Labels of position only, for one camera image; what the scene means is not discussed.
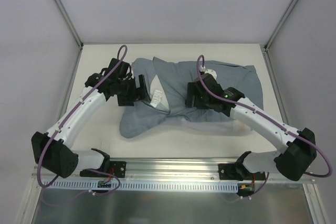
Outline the blue beige striped pillowcase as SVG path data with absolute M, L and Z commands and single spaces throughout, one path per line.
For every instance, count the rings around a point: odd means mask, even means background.
M 215 95 L 236 97 L 238 91 L 259 108 L 263 108 L 263 91 L 256 68 L 220 61 L 205 62 L 204 82 Z M 236 123 L 229 117 L 225 104 L 211 96 L 198 81 L 195 61 L 166 62 L 138 58 L 132 72 L 142 75 L 148 98 L 124 109 L 119 131 L 125 138 L 137 137 L 161 124 L 188 126 L 203 131 L 231 135 Z

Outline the white pillow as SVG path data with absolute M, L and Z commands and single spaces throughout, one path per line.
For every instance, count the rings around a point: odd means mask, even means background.
M 170 112 L 165 91 L 157 75 L 155 75 L 150 84 L 150 98 L 150 106 L 160 111 Z

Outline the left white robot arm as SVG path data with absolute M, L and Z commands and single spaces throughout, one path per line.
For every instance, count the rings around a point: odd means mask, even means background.
M 113 58 L 107 68 L 93 73 L 71 109 L 46 133 L 36 132 L 32 139 L 34 159 L 59 177 L 67 178 L 74 171 L 94 172 L 103 177 L 110 170 L 110 156 L 96 148 L 73 151 L 71 148 L 93 114 L 111 98 L 118 106 L 134 106 L 138 101 L 150 100 L 143 74 L 135 77 L 129 63 Z

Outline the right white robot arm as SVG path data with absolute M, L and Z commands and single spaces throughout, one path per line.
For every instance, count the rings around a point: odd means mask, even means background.
M 298 181 L 317 156 L 313 147 L 315 135 L 310 129 L 300 131 L 264 114 L 237 89 L 222 89 L 209 73 L 188 83 L 185 105 L 188 108 L 213 110 L 238 120 L 276 148 L 273 152 L 244 152 L 224 170 L 224 174 L 231 179 L 244 180 L 253 174 L 270 172 Z

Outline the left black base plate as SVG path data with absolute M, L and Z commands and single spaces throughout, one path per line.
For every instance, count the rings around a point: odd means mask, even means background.
M 100 172 L 112 174 L 118 178 L 125 178 L 127 163 L 125 161 L 105 161 L 98 169 Z M 82 170 L 79 173 L 80 177 L 106 177 L 106 175 L 98 174 L 89 171 L 88 169 Z

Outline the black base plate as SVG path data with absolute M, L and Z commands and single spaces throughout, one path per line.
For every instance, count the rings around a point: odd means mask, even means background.
M 218 174 L 220 180 L 265 180 L 266 174 L 249 172 L 243 165 L 235 163 L 218 164 Z
M 112 174 L 118 178 L 125 178 L 127 163 L 125 161 L 105 161 L 98 169 L 100 172 Z M 106 175 L 98 174 L 89 171 L 88 169 L 82 170 L 79 173 L 80 177 L 106 177 Z

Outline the aluminium mounting rail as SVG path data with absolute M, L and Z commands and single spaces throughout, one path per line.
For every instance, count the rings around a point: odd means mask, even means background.
M 251 182 L 251 180 L 220 180 L 218 164 L 235 163 L 237 158 L 111 158 L 110 161 L 127 163 L 125 178 L 120 180 L 164 181 L 164 182 Z M 80 177 L 83 169 L 75 170 L 67 178 L 58 179 L 97 179 L 105 177 Z M 56 175 L 45 168 L 41 169 L 43 184 L 52 181 Z M 271 183 L 314 183 L 314 179 L 303 175 L 298 182 L 290 181 L 279 173 L 271 172 Z

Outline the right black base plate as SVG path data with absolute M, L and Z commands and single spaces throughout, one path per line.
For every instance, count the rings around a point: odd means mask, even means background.
M 265 180 L 266 174 L 249 172 L 243 165 L 235 163 L 218 164 L 218 174 L 220 180 Z

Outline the left aluminium frame post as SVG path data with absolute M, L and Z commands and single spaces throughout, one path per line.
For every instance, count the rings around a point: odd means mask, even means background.
M 62 0 L 53 0 L 54 4 L 56 5 L 60 15 L 62 16 L 63 21 L 65 22 L 72 38 L 74 39 L 76 45 L 82 49 L 83 48 L 83 42 L 80 39 L 80 36 L 78 34 L 78 32 L 76 31 L 76 28 L 62 2 Z

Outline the aluminium frame post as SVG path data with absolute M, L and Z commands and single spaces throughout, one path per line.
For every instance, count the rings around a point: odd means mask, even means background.
M 267 40 L 264 46 L 265 51 L 268 51 L 270 49 L 270 47 L 274 43 L 275 39 L 277 38 L 278 34 L 282 30 L 283 26 L 287 22 L 288 18 L 290 17 L 291 13 L 293 12 L 294 8 L 296 7 L 299 1 L 300 0 L 290 0 L 279 22 L 276 24 L 275 29 L 271 33 L 271 36 L 269 37 L 269 39 Z
M 63 21 L 65 22 L 72 38 L 74 39 L 76 45 L 82 49 L 83 48 L 83 42 L 80 39 L 80 36 L 78 34 L 78 32 L 76 31 L 76 28 L 62 2 L 62 0 L 53 0 L 54 4 L 56 5 L 60 15 L 62 16 Z

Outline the right aluminium frame post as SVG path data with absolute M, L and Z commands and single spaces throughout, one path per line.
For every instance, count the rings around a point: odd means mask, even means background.
M 270 47 L 274 43 L 275 39 L 277 38 L 278 34 L 282 30 L 283 26 L 287 22 L 288 18 L 290 17 L 291 13 L 293 12 L 294 8 L 296 7 L 299 1 L 300 0 L 290 0 L 279 22 L 276 24 L 275 29 L 271 33 L 271 36 L 269 37 L 269 39 L 267 40 L 264 46 L 265 51 L 268 51 L 270 49 Z

